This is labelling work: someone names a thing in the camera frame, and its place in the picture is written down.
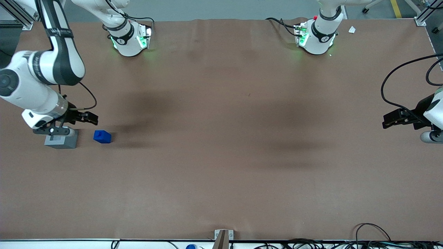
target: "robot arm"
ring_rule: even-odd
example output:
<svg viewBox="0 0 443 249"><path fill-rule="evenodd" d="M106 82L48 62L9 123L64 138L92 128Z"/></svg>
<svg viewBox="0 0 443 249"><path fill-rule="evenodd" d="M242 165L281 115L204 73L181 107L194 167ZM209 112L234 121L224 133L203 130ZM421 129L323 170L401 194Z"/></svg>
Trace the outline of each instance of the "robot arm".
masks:
<svg viewBox="0 0 443 249"><path fill-rule="evenodd" d="M367 4L372 0L316 0L320 4L317 19L310 19L296 27L296 43L311 54L325 53L335 38L338 26L343 20L341 5Z"/></svg>
<svg viewBox="0 0 443 249"><path fill-rule="evenodd" d="M97 124L92 113L74 110L49 85L76 85L85 75L85 66L74 43L59 0L26 2L39 11L52 49L20 51L0 70L0 97L25 109L22 117L32 129L44 129L55 121Z"/></svg>
<svg viewBox="0 0 443 249"><path fill-rule="evenodd" d="M430 127L420 135L422 142L427 144L443 144L443 86L418 102L415 109L409 111L399 108L383 116L383 129L395 125L413 124L414 130Z"/></svg>
<svg viewBox="0 0 443 249"><path fill-rule="evenodd" d="M135 56L149 45L151 28L128 20L120 8L125 8L129 0L72 0L96 16L111 34L114 47L123 56Z"/></svg>

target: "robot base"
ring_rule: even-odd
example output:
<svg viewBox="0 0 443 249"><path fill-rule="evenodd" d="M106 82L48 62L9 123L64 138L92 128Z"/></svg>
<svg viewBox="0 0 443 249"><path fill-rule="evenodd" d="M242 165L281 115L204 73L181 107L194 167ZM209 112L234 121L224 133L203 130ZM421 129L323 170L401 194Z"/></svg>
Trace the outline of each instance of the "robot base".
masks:
<svg viewBox="0 0 443 249"><path fill-rule="evenodd" d="M324 54L332 46L335 35L328 42L321 43L310 31L313 23L314 20L310 19L305 23L301 23L300 26L294 27L295 34L302 36L295 37L295 43L310 54Z"/></svg>
<svg viewBox="0 0 443 249"><path fill-rule="evenodd" d="M78 131L71 129L69 136L46 136L45 145L54 149L75 149L77 146Z"/></svg>
<svg viewBox="0 0 443 249"><path fill-rule="evenodd" d="M143 49L149 49L149 42L151 41L152 35L151 27L146 27L145 25L139 24L137 22L131 22L130 24L134 27L136 32L134 32L132 37L127 41L125 45L123 45L124 40L114 40L114 38L111 36L114 48L117 49L121 55L126 57L136 56Z"/></svg>

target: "black band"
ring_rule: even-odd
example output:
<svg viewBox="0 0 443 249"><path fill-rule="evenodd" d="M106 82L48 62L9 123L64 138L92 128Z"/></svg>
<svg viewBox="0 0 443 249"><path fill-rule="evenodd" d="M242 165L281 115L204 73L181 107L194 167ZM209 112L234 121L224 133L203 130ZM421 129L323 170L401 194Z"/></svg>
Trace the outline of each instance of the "black band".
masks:
<svg viewBox="0 0 443 249"><path fill-rule="evenodd" d="M46 35L48 37L50 36L59 36L59 37L67 37L67 38L74 38L74 34L72 33L72 30L68 28L45 28Z"/></svg>
<svg viewBox="0 0 443 249"><path fill-rule="evenodd" d="M341 7L341 6L338 6L337 9L336 9L336 13L335 13L335 15L334 15L333 17L327 17L327 16L324 16L324 15L322 14L321 11L320 11L320 17L321 17L322 19L326 20L326 21L333 21L333 20L337 19L337 17L338 17L341 13L342 13L342 7Z"/></svg>
<svg viewBox="0 0 443 249"><path fill-rule="evenodd" d="M315 21L312 23L312 34L319 39L319 42L321 43L327 43L336 33L337 30L335 30L332 34L324 34L317 30L315 27Z"/></svg>
<svg viewBox="0 0 443 249"><path fill-rule="evenodd" d="M128 19L125 18L124 22L122 24L120 24L120 26L117 26L117 27L105 26L105 27L108 29L108 31L119 31L120 29L123 29L126 26L127 23L128 23Z"/></svg>
<svg viewBox="0 0 443 249"><path fill-rule="evenodd" d="M125 34L124 36L113 36L111 35L112 39L114 40L114 42L120 44L120 45L126 45L128 43L128 40L134 35L134 26L132 26L131 24L131 29L129 30L129 32L127 34Z"/></svg>

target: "metal frame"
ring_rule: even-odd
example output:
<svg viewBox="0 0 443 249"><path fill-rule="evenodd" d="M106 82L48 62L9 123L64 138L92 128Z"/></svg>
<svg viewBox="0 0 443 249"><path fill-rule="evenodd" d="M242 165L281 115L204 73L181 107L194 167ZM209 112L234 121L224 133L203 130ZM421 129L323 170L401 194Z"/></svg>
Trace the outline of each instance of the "metal frame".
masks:
<svg viewBox="0 0 443 249"><path fill-rule="evenodd" d="M443 0L434 0L430 7L441 7L441 5L443 4ZM415 23L417 26L426 26L426 20L431 16L431 14L434 12L435 10L429 9L429 8L425 8L424 10L422 10L422 12L420 12L420 14L418 14L416 17L414 17Z"/></svg>
<svg viewBox="0 0 443 249"><path fill-rule="evenodd" d="M372 3L365 6L363 11L369 10L372 6L380 3L383 0L375 0ZM425 7L423 10L420 10L411 0L404 0L416 13L417 16L414 17L415 23L418 27L420 26L426 26L426 20L429 18L429 16L435 11L432 9L429 9ZM443 0L433 0L432 3L430 3L430 7L440 7L443 4Z"/></svg>
<svg viewBox="0 0 443 249"><path fill-rule="evenodd" d="M38 20L37 13L31 16L23 7L13 0L0 0L0 5L12 15L18 23L23 25L23 30L31 30L34 21Z"/></svg>

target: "brown mat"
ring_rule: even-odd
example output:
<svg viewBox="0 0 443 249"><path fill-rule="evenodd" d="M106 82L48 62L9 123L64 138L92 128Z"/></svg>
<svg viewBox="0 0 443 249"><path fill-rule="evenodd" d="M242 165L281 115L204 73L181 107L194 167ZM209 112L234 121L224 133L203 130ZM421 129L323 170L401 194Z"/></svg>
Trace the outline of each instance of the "brown mat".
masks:
<svg viewBox="0 0 443 249"><path fill-rule="evenodd" d="M350 26L356 27L349 34ZM442 238L442 146L383 130L395 66L433 54L411 19L346 20L324 55L268 21L156 23L150 51L120 56L99 23L72 23L99 126L78 148L43 146L0 101L2 238L349 239L373 222L395 240ZM40 25L18 50L50 48ZM411 108L434 60L393 75ZM433 77L440 76L438 69ZM78 107L92 99L62 87ZM112 144L93 131L114 132ZM364 228L361 239L383 239Z"/></svg>

